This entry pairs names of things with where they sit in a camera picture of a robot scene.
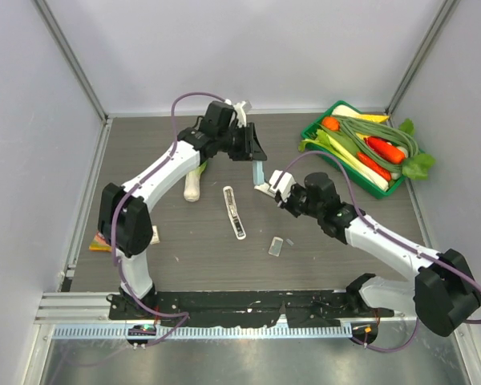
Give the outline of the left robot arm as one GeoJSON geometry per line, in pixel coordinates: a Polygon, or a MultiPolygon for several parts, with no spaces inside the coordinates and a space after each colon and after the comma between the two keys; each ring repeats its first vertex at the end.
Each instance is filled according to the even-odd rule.
{"type": "Polygon", "coordinates": [[[254,185],[264,184],[267,156],[254,123],[247,119],[250,108],[247,101],[212,101],[193,126],[176,135],[158,160],[122,185],[110,183],[103,189],[98,231],[119,265],[122,290],[130,296],[127,311],[134,318],[147,319],[155,309],[156,289],[148,271],[147,249],[153,236],[151,212],[161,197],[219,152],[233,161],[252,162],[254,185]]]}

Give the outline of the staples box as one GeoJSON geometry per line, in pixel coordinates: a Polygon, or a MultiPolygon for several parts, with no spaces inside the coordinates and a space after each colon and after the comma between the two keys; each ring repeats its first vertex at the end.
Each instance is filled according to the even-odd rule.
{"type": "Polygon", "coordinates": [[[160,243],[160,235],[159,235],[157,226],[153,225],[152,226],[152,239],[150,241],[150,244],[155,245],[155,244],[158,244],[158,243],[160,243]]]}

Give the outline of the staples tray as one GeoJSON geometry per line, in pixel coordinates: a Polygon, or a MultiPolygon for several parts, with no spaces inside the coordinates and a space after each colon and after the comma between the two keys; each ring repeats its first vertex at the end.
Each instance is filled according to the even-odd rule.
{"type": "Polygon", "coordinates": [[[268,254],[274,257],[279,257],[283,247],[283,239],[280,237],[274,237],[268,249],[268,254]]]}

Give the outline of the white stapler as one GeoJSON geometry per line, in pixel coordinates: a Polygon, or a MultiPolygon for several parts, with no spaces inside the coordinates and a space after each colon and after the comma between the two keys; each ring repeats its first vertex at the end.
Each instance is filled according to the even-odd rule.
{"type": "Polygon", "coordinates": [[[232,225],[233,232],[236,239],[241,241],[246,238],[245,228],[242,225],[238,214],[234,192],[231,186],[223,187],[224,202],[227,209],[228,218],[232,225]]]}

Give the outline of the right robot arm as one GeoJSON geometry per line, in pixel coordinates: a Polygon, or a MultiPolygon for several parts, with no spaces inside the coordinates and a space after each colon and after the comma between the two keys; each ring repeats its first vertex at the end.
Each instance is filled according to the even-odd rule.
{"type": "Polygon", "coordinates": [[[352,315],[362,317],[373,308],[393,310],[414,315],[430,331],[447,337],[481,307],[481,291],[471,284],[474,278],[461,253],[440,253],[388,230],[343,202],[327,174],[311,173],[298,184],[291,174],[277,170],[269,189],[281,209],[313,218],[327,236],[371,254],[403,276],[401,282],[361,277],[346,296],[352,315]]]}

